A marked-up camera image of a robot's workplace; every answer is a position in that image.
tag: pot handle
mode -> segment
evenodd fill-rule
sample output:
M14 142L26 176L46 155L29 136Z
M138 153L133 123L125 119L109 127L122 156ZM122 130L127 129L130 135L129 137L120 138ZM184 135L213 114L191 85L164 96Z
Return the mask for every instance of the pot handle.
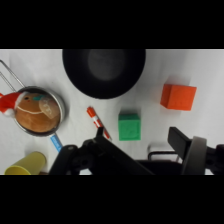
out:
M5 64L4 61L0 60L0 63L4 65L4 67L10 72L10 74L17 80L17 82L25 88L25 85L19 80L19 78L13 73L13 71ZM0 76L3 78L3 80L6 82L6 84L12 89L13 92L16 92L15 88L12 86L12 84L6 79L6 77L0 72Z

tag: yellow object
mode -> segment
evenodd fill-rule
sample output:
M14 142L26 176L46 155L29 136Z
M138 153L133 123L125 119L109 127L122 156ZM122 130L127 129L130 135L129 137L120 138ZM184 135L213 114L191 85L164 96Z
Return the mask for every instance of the yellow object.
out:
M5 175L39 175L45 164L45 156L40 152L33 152L10 166Z

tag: saucepan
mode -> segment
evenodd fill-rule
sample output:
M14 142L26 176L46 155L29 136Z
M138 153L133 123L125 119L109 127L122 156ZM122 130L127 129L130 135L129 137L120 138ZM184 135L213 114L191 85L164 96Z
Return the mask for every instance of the saucepan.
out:
M21 126L17 120L15 119L16 124L20 127L20 129L22 129L24 132L26 132L29 135L35 136L35 137L46 137L46 136L50 136L52 142L54 143L56 149L58 151L60 151L62 145L56 135L56 131L59 129L61 122L64 120L64 116L65 116L65 106L64 106L64 102L63 100L53 91L47 90L47 89L43 89L40 87L36 87L36 86L29 86L26 87L20 80L19 78L13 73L13 71L2 61L0 60L0 63L2 63L4 65L4 67L10 72L10 74L17 80L17 82L22 86L22 89L20 89L19 91L16 91L15 88L12 86L12 84L6 79L6 77L0 72L0 76L3 78L3 80L7 83L7 85L12 89L13 92L29 92L29 93L40 93L40 94L47 94L50 95L55 102L58 104L59 110L60 110L60 122L59 124L52 129L51 131L48 132L44 132L44 133L37 133L37 132L33 132L30 131L26 128L24 128L23 126Z

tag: red marker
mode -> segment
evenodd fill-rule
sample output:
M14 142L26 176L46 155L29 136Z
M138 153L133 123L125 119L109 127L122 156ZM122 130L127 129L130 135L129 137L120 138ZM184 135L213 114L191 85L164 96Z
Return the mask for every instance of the red marker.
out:
M87 113L93 119L94 124L96 125L97 128L103 128L103 125L102 125L100 119L97 117L96 112L92 107L89 107L87 109ZM106 130L104 130L104 134L108 139L110 139L110 135L107 133Z

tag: white surface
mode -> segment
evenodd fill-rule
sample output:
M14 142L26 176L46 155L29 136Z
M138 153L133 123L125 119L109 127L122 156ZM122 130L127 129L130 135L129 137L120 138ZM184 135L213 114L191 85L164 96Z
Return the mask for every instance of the white surface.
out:
M134 159L146 159L150 145L152 150L170 150L167 143L170 126L178 127L190 138L207 138L211 147L224 143L224 50L148 49L138 84L127 94L108 101L89 98L70 83L62 63L62 50L2 49L0 59L25 85L54 90L64 99L67 117L57 133L62 144L81 146L83 141L95 136L96 127L86 113L89 106L95 108L113 143ZM2 66L0 70L15 83ZM164 83L198 87L191 112L169 111L160 106ZM11 92L2 79L0 92ZM141 141L119 142L121 110L137 110L141 114ZM0 174L32 151L45 154L48 164L44 171L49 171L57 156L50 140L23 133L12 119L0 115Z

